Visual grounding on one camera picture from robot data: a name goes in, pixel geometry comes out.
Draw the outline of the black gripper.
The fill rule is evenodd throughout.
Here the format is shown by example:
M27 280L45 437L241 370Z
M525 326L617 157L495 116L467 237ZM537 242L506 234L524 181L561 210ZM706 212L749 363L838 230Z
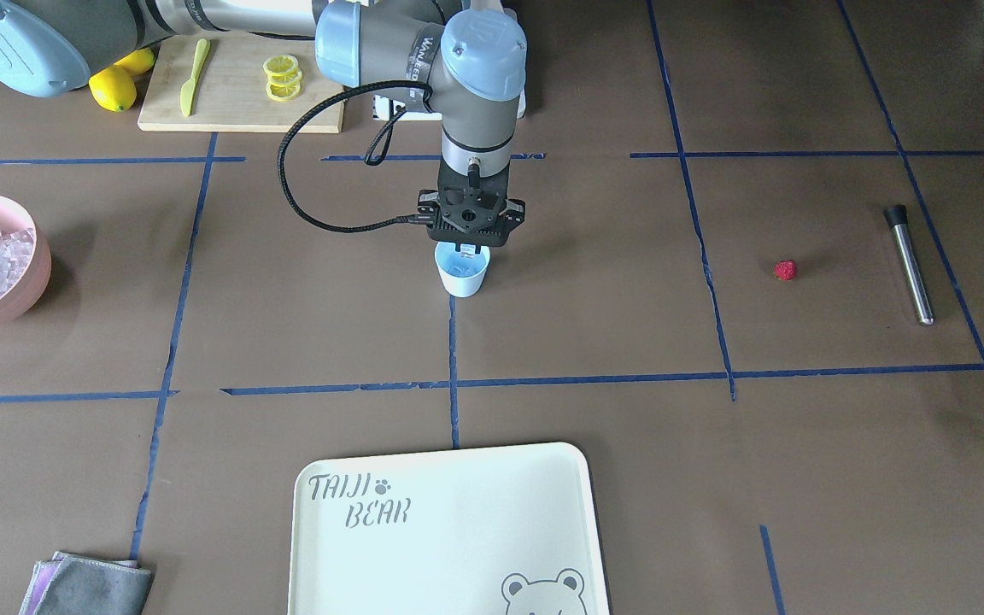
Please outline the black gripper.
M488 248L502 248L509 234L524 223L524 200L508 197L509 167L489 175L460 173L448 164L438 168L436 190L422 190L417 202L417 223L430 240L454 243L465 255L465 244L475 245L476 257Z

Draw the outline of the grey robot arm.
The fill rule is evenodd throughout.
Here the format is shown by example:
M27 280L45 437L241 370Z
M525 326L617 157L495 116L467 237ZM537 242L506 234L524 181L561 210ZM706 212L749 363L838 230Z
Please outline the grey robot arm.
M509 197L508 184L530 46L499 3L0 1L0 82L57 97L130 52L202 32L311 38L318 70L343 86L294 121L278 145L278 182L290 206L290 141L326 108L380 92L440 115L437 186L421 192L415 214L340 227L296 208L309 225L345 234L419 225L437 242L500 248L524 222L524 202Z

